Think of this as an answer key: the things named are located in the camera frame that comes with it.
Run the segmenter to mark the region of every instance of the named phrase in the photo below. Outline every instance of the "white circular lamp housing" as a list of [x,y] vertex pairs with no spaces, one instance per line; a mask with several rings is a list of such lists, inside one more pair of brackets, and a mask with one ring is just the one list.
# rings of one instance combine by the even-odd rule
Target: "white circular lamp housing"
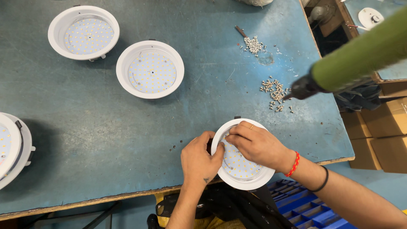
[[158,99],[171,94],[184,78],[184,62],[171,46],[148,40],[129,46],[116,65],[122,87],[140,98]]
[[379,11],[369,7],[362,9],[358,14],[358,18],[360,23],[367,29],[372,29],[384,21],[384,17]]
[[265,185],[274,175],[275,170],[248,161],[234,146],[226,142],[229,130],[241,121],[247,121],[257,127],[266,129],[260,123],[250,119],[234,119],[219,128],[211,145],[212,155],[216,152],[219,142],[225,144],[222,167],[218,171],[219,177],[228,185],[241,190],[254,190]]
[[94,6],[67,9],[52,20],[48,40],[64,57],[76,60],[105,58],[120,35],[114,16]]
[[27,125],[13,115],[0,113],[0,189],[31,164],[32,151],[35,147]]

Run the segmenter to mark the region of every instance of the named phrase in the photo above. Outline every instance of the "green handle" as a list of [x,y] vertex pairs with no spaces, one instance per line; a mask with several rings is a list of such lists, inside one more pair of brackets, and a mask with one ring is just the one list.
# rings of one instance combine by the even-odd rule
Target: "green handle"
[[317,61],[311,73],[321,88],[334,92],[405,58],[407,7]]

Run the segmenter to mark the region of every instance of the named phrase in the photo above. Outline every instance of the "pile of screws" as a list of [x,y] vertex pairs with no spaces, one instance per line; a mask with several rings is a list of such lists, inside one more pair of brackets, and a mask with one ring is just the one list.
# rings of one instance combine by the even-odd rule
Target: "pile of screws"
[[245,43],[246,48],[244,49],[244,51],[247,51],[247,49],[249,49],[249,51],[252,54],[255,54],[255,56],[258,56],[257,53],[263,48],[263,42],[259,43],[257,40],[257,36],[255,36],[252,40],[248,37],[245,37]]
[[[291,91],[291,88],[286,88],[284,91],[282,88],[283,84],[280,84],[276,79],[274,81],[270,81],[268,79],[267,81],[262,81],[261,84],[263,85],[263,87],[260,87],[260,91],[264,91],[266,93],[270,92],[270,97],[274,100],[270,102],[270,110],[273,110],[273,106],[276,104],[276,101],[278,102],[278,104],[285,103],[285,100],[283,100],[283,98],[287,95],[288,91]],[[276,112],[281,112],[283,107],[283,105],[277,106]],[[290,106],[289,108],[291,110],[290,112],[294,113],[294,111],[292,110],[293,106]]]

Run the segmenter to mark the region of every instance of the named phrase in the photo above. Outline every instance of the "person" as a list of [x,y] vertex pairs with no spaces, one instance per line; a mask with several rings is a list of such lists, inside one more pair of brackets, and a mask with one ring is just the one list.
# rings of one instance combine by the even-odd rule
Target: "person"
[[[251,123],[242,121],[229,131],[226,140],[235,145],[250,161],[288,174],[296,161],[297,153],[285,147],[273,134]],[[222,165],[224,146],[219,143],[213,156],[206,151],[214,137],[205,131],[193,139],[181,153],[184,183],[167,229],[194,227],[195,210],[205,186],[216,176]],[[315,194],[334,212],[357,228],[407,229],[407,215],[370,189],[300,156],[291,178]]]

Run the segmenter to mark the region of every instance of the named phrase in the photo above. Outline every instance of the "blue workbench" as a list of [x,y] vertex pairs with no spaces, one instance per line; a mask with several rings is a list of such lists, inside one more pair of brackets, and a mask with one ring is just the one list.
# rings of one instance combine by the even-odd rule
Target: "blue workbench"
[[[386,19],[394,14],[401,7],[407,5],[406,0],[385,0],[384,2],[377,0],[347,0],[344,3],[346,8],[348,9],[350,17],[357,26],[362,26],[359,21],[358,14],[362,9],[366,7],[373,8],[379,11]],[[357,30],[359,34],[363,34],[366,32],[363,29]],[[393,66],[380,70],[378,71],[378,73],[383,81],[405,81],[407,80],[407,60],[403,60]]]
[[[49,45],[52,19],[77,4],[104,8],[119,22],[119,41],[106,59],[75,61]],[[21,118],[37,147],[31,165],[0,190],[0,213],[24,212],[2,219],[180,185],[181,149],[238,115],[260,122],[314,162],[353,159],[332,94],[293,99],[275,113],[268,94],[259,91],[269,75],[289,88],[319,59],[299,0],[264,8],[234,0],[0,5],[0,111]],[[256,58],[239,49],[244,42],[235,25],[257,35],[267,53]],[[154,102],[126,92],[115,74],[124,49],[149,38],[171,45],[185,64],[181,86]]]

